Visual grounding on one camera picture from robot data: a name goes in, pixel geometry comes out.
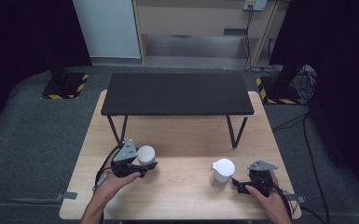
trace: table bracket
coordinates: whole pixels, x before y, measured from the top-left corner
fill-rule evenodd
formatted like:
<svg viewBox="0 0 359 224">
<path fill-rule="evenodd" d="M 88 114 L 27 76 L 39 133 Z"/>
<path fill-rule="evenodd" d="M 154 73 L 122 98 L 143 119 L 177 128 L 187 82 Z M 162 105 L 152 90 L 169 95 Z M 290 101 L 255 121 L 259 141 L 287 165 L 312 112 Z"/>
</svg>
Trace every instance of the table bracket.
<svg viewBox="0 0 359 224">
<path fill-rule="evenodd" d="M 113 123 L 113 120 L 112 120 L 112 116 L 107 116 L 107 119 L 109 120 L 109 124 L 110 124 L 110 127 L 112 128 L 112 132 L 113 134 L 115 135 L 115 138 L 116 138 L 116 141 L 117 141 L 117 145 L 119 147 L 123 147 L 124 146 L 124 136 L 126 134 L 126 128 L 127 128 L 127 119 L 128 119 L 128 116 L 124 116 L 124 123 L 123 123 L 123 128 L 121 129 L 121 136 L 120 138 L 118 138 L 118 134 L 117 134 L 117 131 L 116 131 L 116 127 L 115 127 L 115 124 Z"/>
<path fill-rule="evenodd" d="M 230 119 L 229 115 L 226 115 L 226 119 L 228 121 L 228 131 L 229 131 L 229 136 L 231 138 L 232 147 L 237 148 L 238 144 L 240 143 L 243 128 L 245 127 L 245 124 L 246 124 L 246 121 L 248 120 L 248 117 L 245 116 L 243 118 L 242 125 L 240 127 L 240 131 L 238 132 L 238 135 L 237 135 L 237 139 L 235 139 L 234 131 L 232 130 L 231 119 Z"/>
</svg>

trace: gray carpet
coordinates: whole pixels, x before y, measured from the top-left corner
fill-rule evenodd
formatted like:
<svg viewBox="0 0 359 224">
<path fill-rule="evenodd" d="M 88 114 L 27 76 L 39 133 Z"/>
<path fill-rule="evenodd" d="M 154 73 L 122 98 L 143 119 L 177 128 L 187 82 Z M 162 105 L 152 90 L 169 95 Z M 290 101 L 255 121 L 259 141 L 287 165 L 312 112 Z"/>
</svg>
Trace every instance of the gray carpet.
<svg viewBox="0 0 359 224">
<path fill-rule="evenodd" d="M 235 72 L 244 74 L 249 91 L 258 91 L 255 78 L 261 75 L 218 69 L 113 66 L 76 67 L 67 70 L 90 75 L 78 99 L 41 100 L 40 94 L 50 78 L 50 73 L 46 72 L 23 80 L 7 100 L 0 115 L 0 199 L 53 199 L 56 193 L 66 191 L 99 94 L 107 88 L 113 72 Z M 308 111 L 304 105 L 265 105 L 265 109 L 272 128 Z M 359 223 L 359 182 L 350 170 L 338 169 L 328 159 L 324 144 L 311 119 L 307 119 L 306 129 L 331 223 Z M 296 193 L 308 200 L 304 206 L 325 219 L 302 123 L 274 134 Z M 71 223 L 60 219 L 59 210 L 59 204 L 0 203 L 0 223 Z M 243 220 L 216 222 L 245 223 Z M 303 212 L 302 217 L 295 223 L 319 221 L 311 214 Z"/>
</svg>

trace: person's right hand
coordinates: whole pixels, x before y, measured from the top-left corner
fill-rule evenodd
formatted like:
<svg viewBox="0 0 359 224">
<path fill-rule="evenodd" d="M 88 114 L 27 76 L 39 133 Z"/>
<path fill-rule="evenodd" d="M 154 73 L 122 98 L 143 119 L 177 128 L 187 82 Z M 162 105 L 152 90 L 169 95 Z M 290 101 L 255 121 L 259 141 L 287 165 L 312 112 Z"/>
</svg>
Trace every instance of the person's right hand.
<svg viewBox="0 0 359 224">
<path fill-rule="evenodd" d="M 273 171 L 270 171 L 272 181 L 278 185 L 278 179 Z M 282 201 L 281 196 L 276 190 L 272 190 L 269 197 L 265 197 L 257 189 L 252 186 L 245 186 L 246 189 L 261 203 L 266 211 L 269 220 L 275 224 L 289 224 L 292 223 L 289 215 L 287 214 L 286 207 Z"/>
</svg>

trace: white power socket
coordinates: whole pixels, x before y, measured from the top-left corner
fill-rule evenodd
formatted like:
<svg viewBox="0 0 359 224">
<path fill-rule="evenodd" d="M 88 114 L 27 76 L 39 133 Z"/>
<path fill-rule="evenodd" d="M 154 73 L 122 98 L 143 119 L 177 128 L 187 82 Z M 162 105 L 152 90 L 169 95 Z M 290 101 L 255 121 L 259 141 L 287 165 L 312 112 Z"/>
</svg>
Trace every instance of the white power socket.
<svg viewBox="0 0 359 224">
<path fill-rule="evenodd" d="M 250 11 L 252 6 L 253 11 L 262 11 L 266 7 L 267 0 L 245 0 L 243 10 Z"/>
</svg>

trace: white cabinet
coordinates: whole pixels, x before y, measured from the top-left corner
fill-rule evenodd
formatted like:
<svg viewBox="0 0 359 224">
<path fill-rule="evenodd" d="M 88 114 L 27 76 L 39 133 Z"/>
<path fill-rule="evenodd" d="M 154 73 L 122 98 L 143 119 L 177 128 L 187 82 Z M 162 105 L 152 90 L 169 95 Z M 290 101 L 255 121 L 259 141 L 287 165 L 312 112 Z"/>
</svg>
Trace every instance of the white cabinet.
<svg viewBox="0 0 359 224">
<path fill-rule="evenodd" d="M 90 57 L 141 58 L 132 0 L 74 0 Z"/>
</svg>

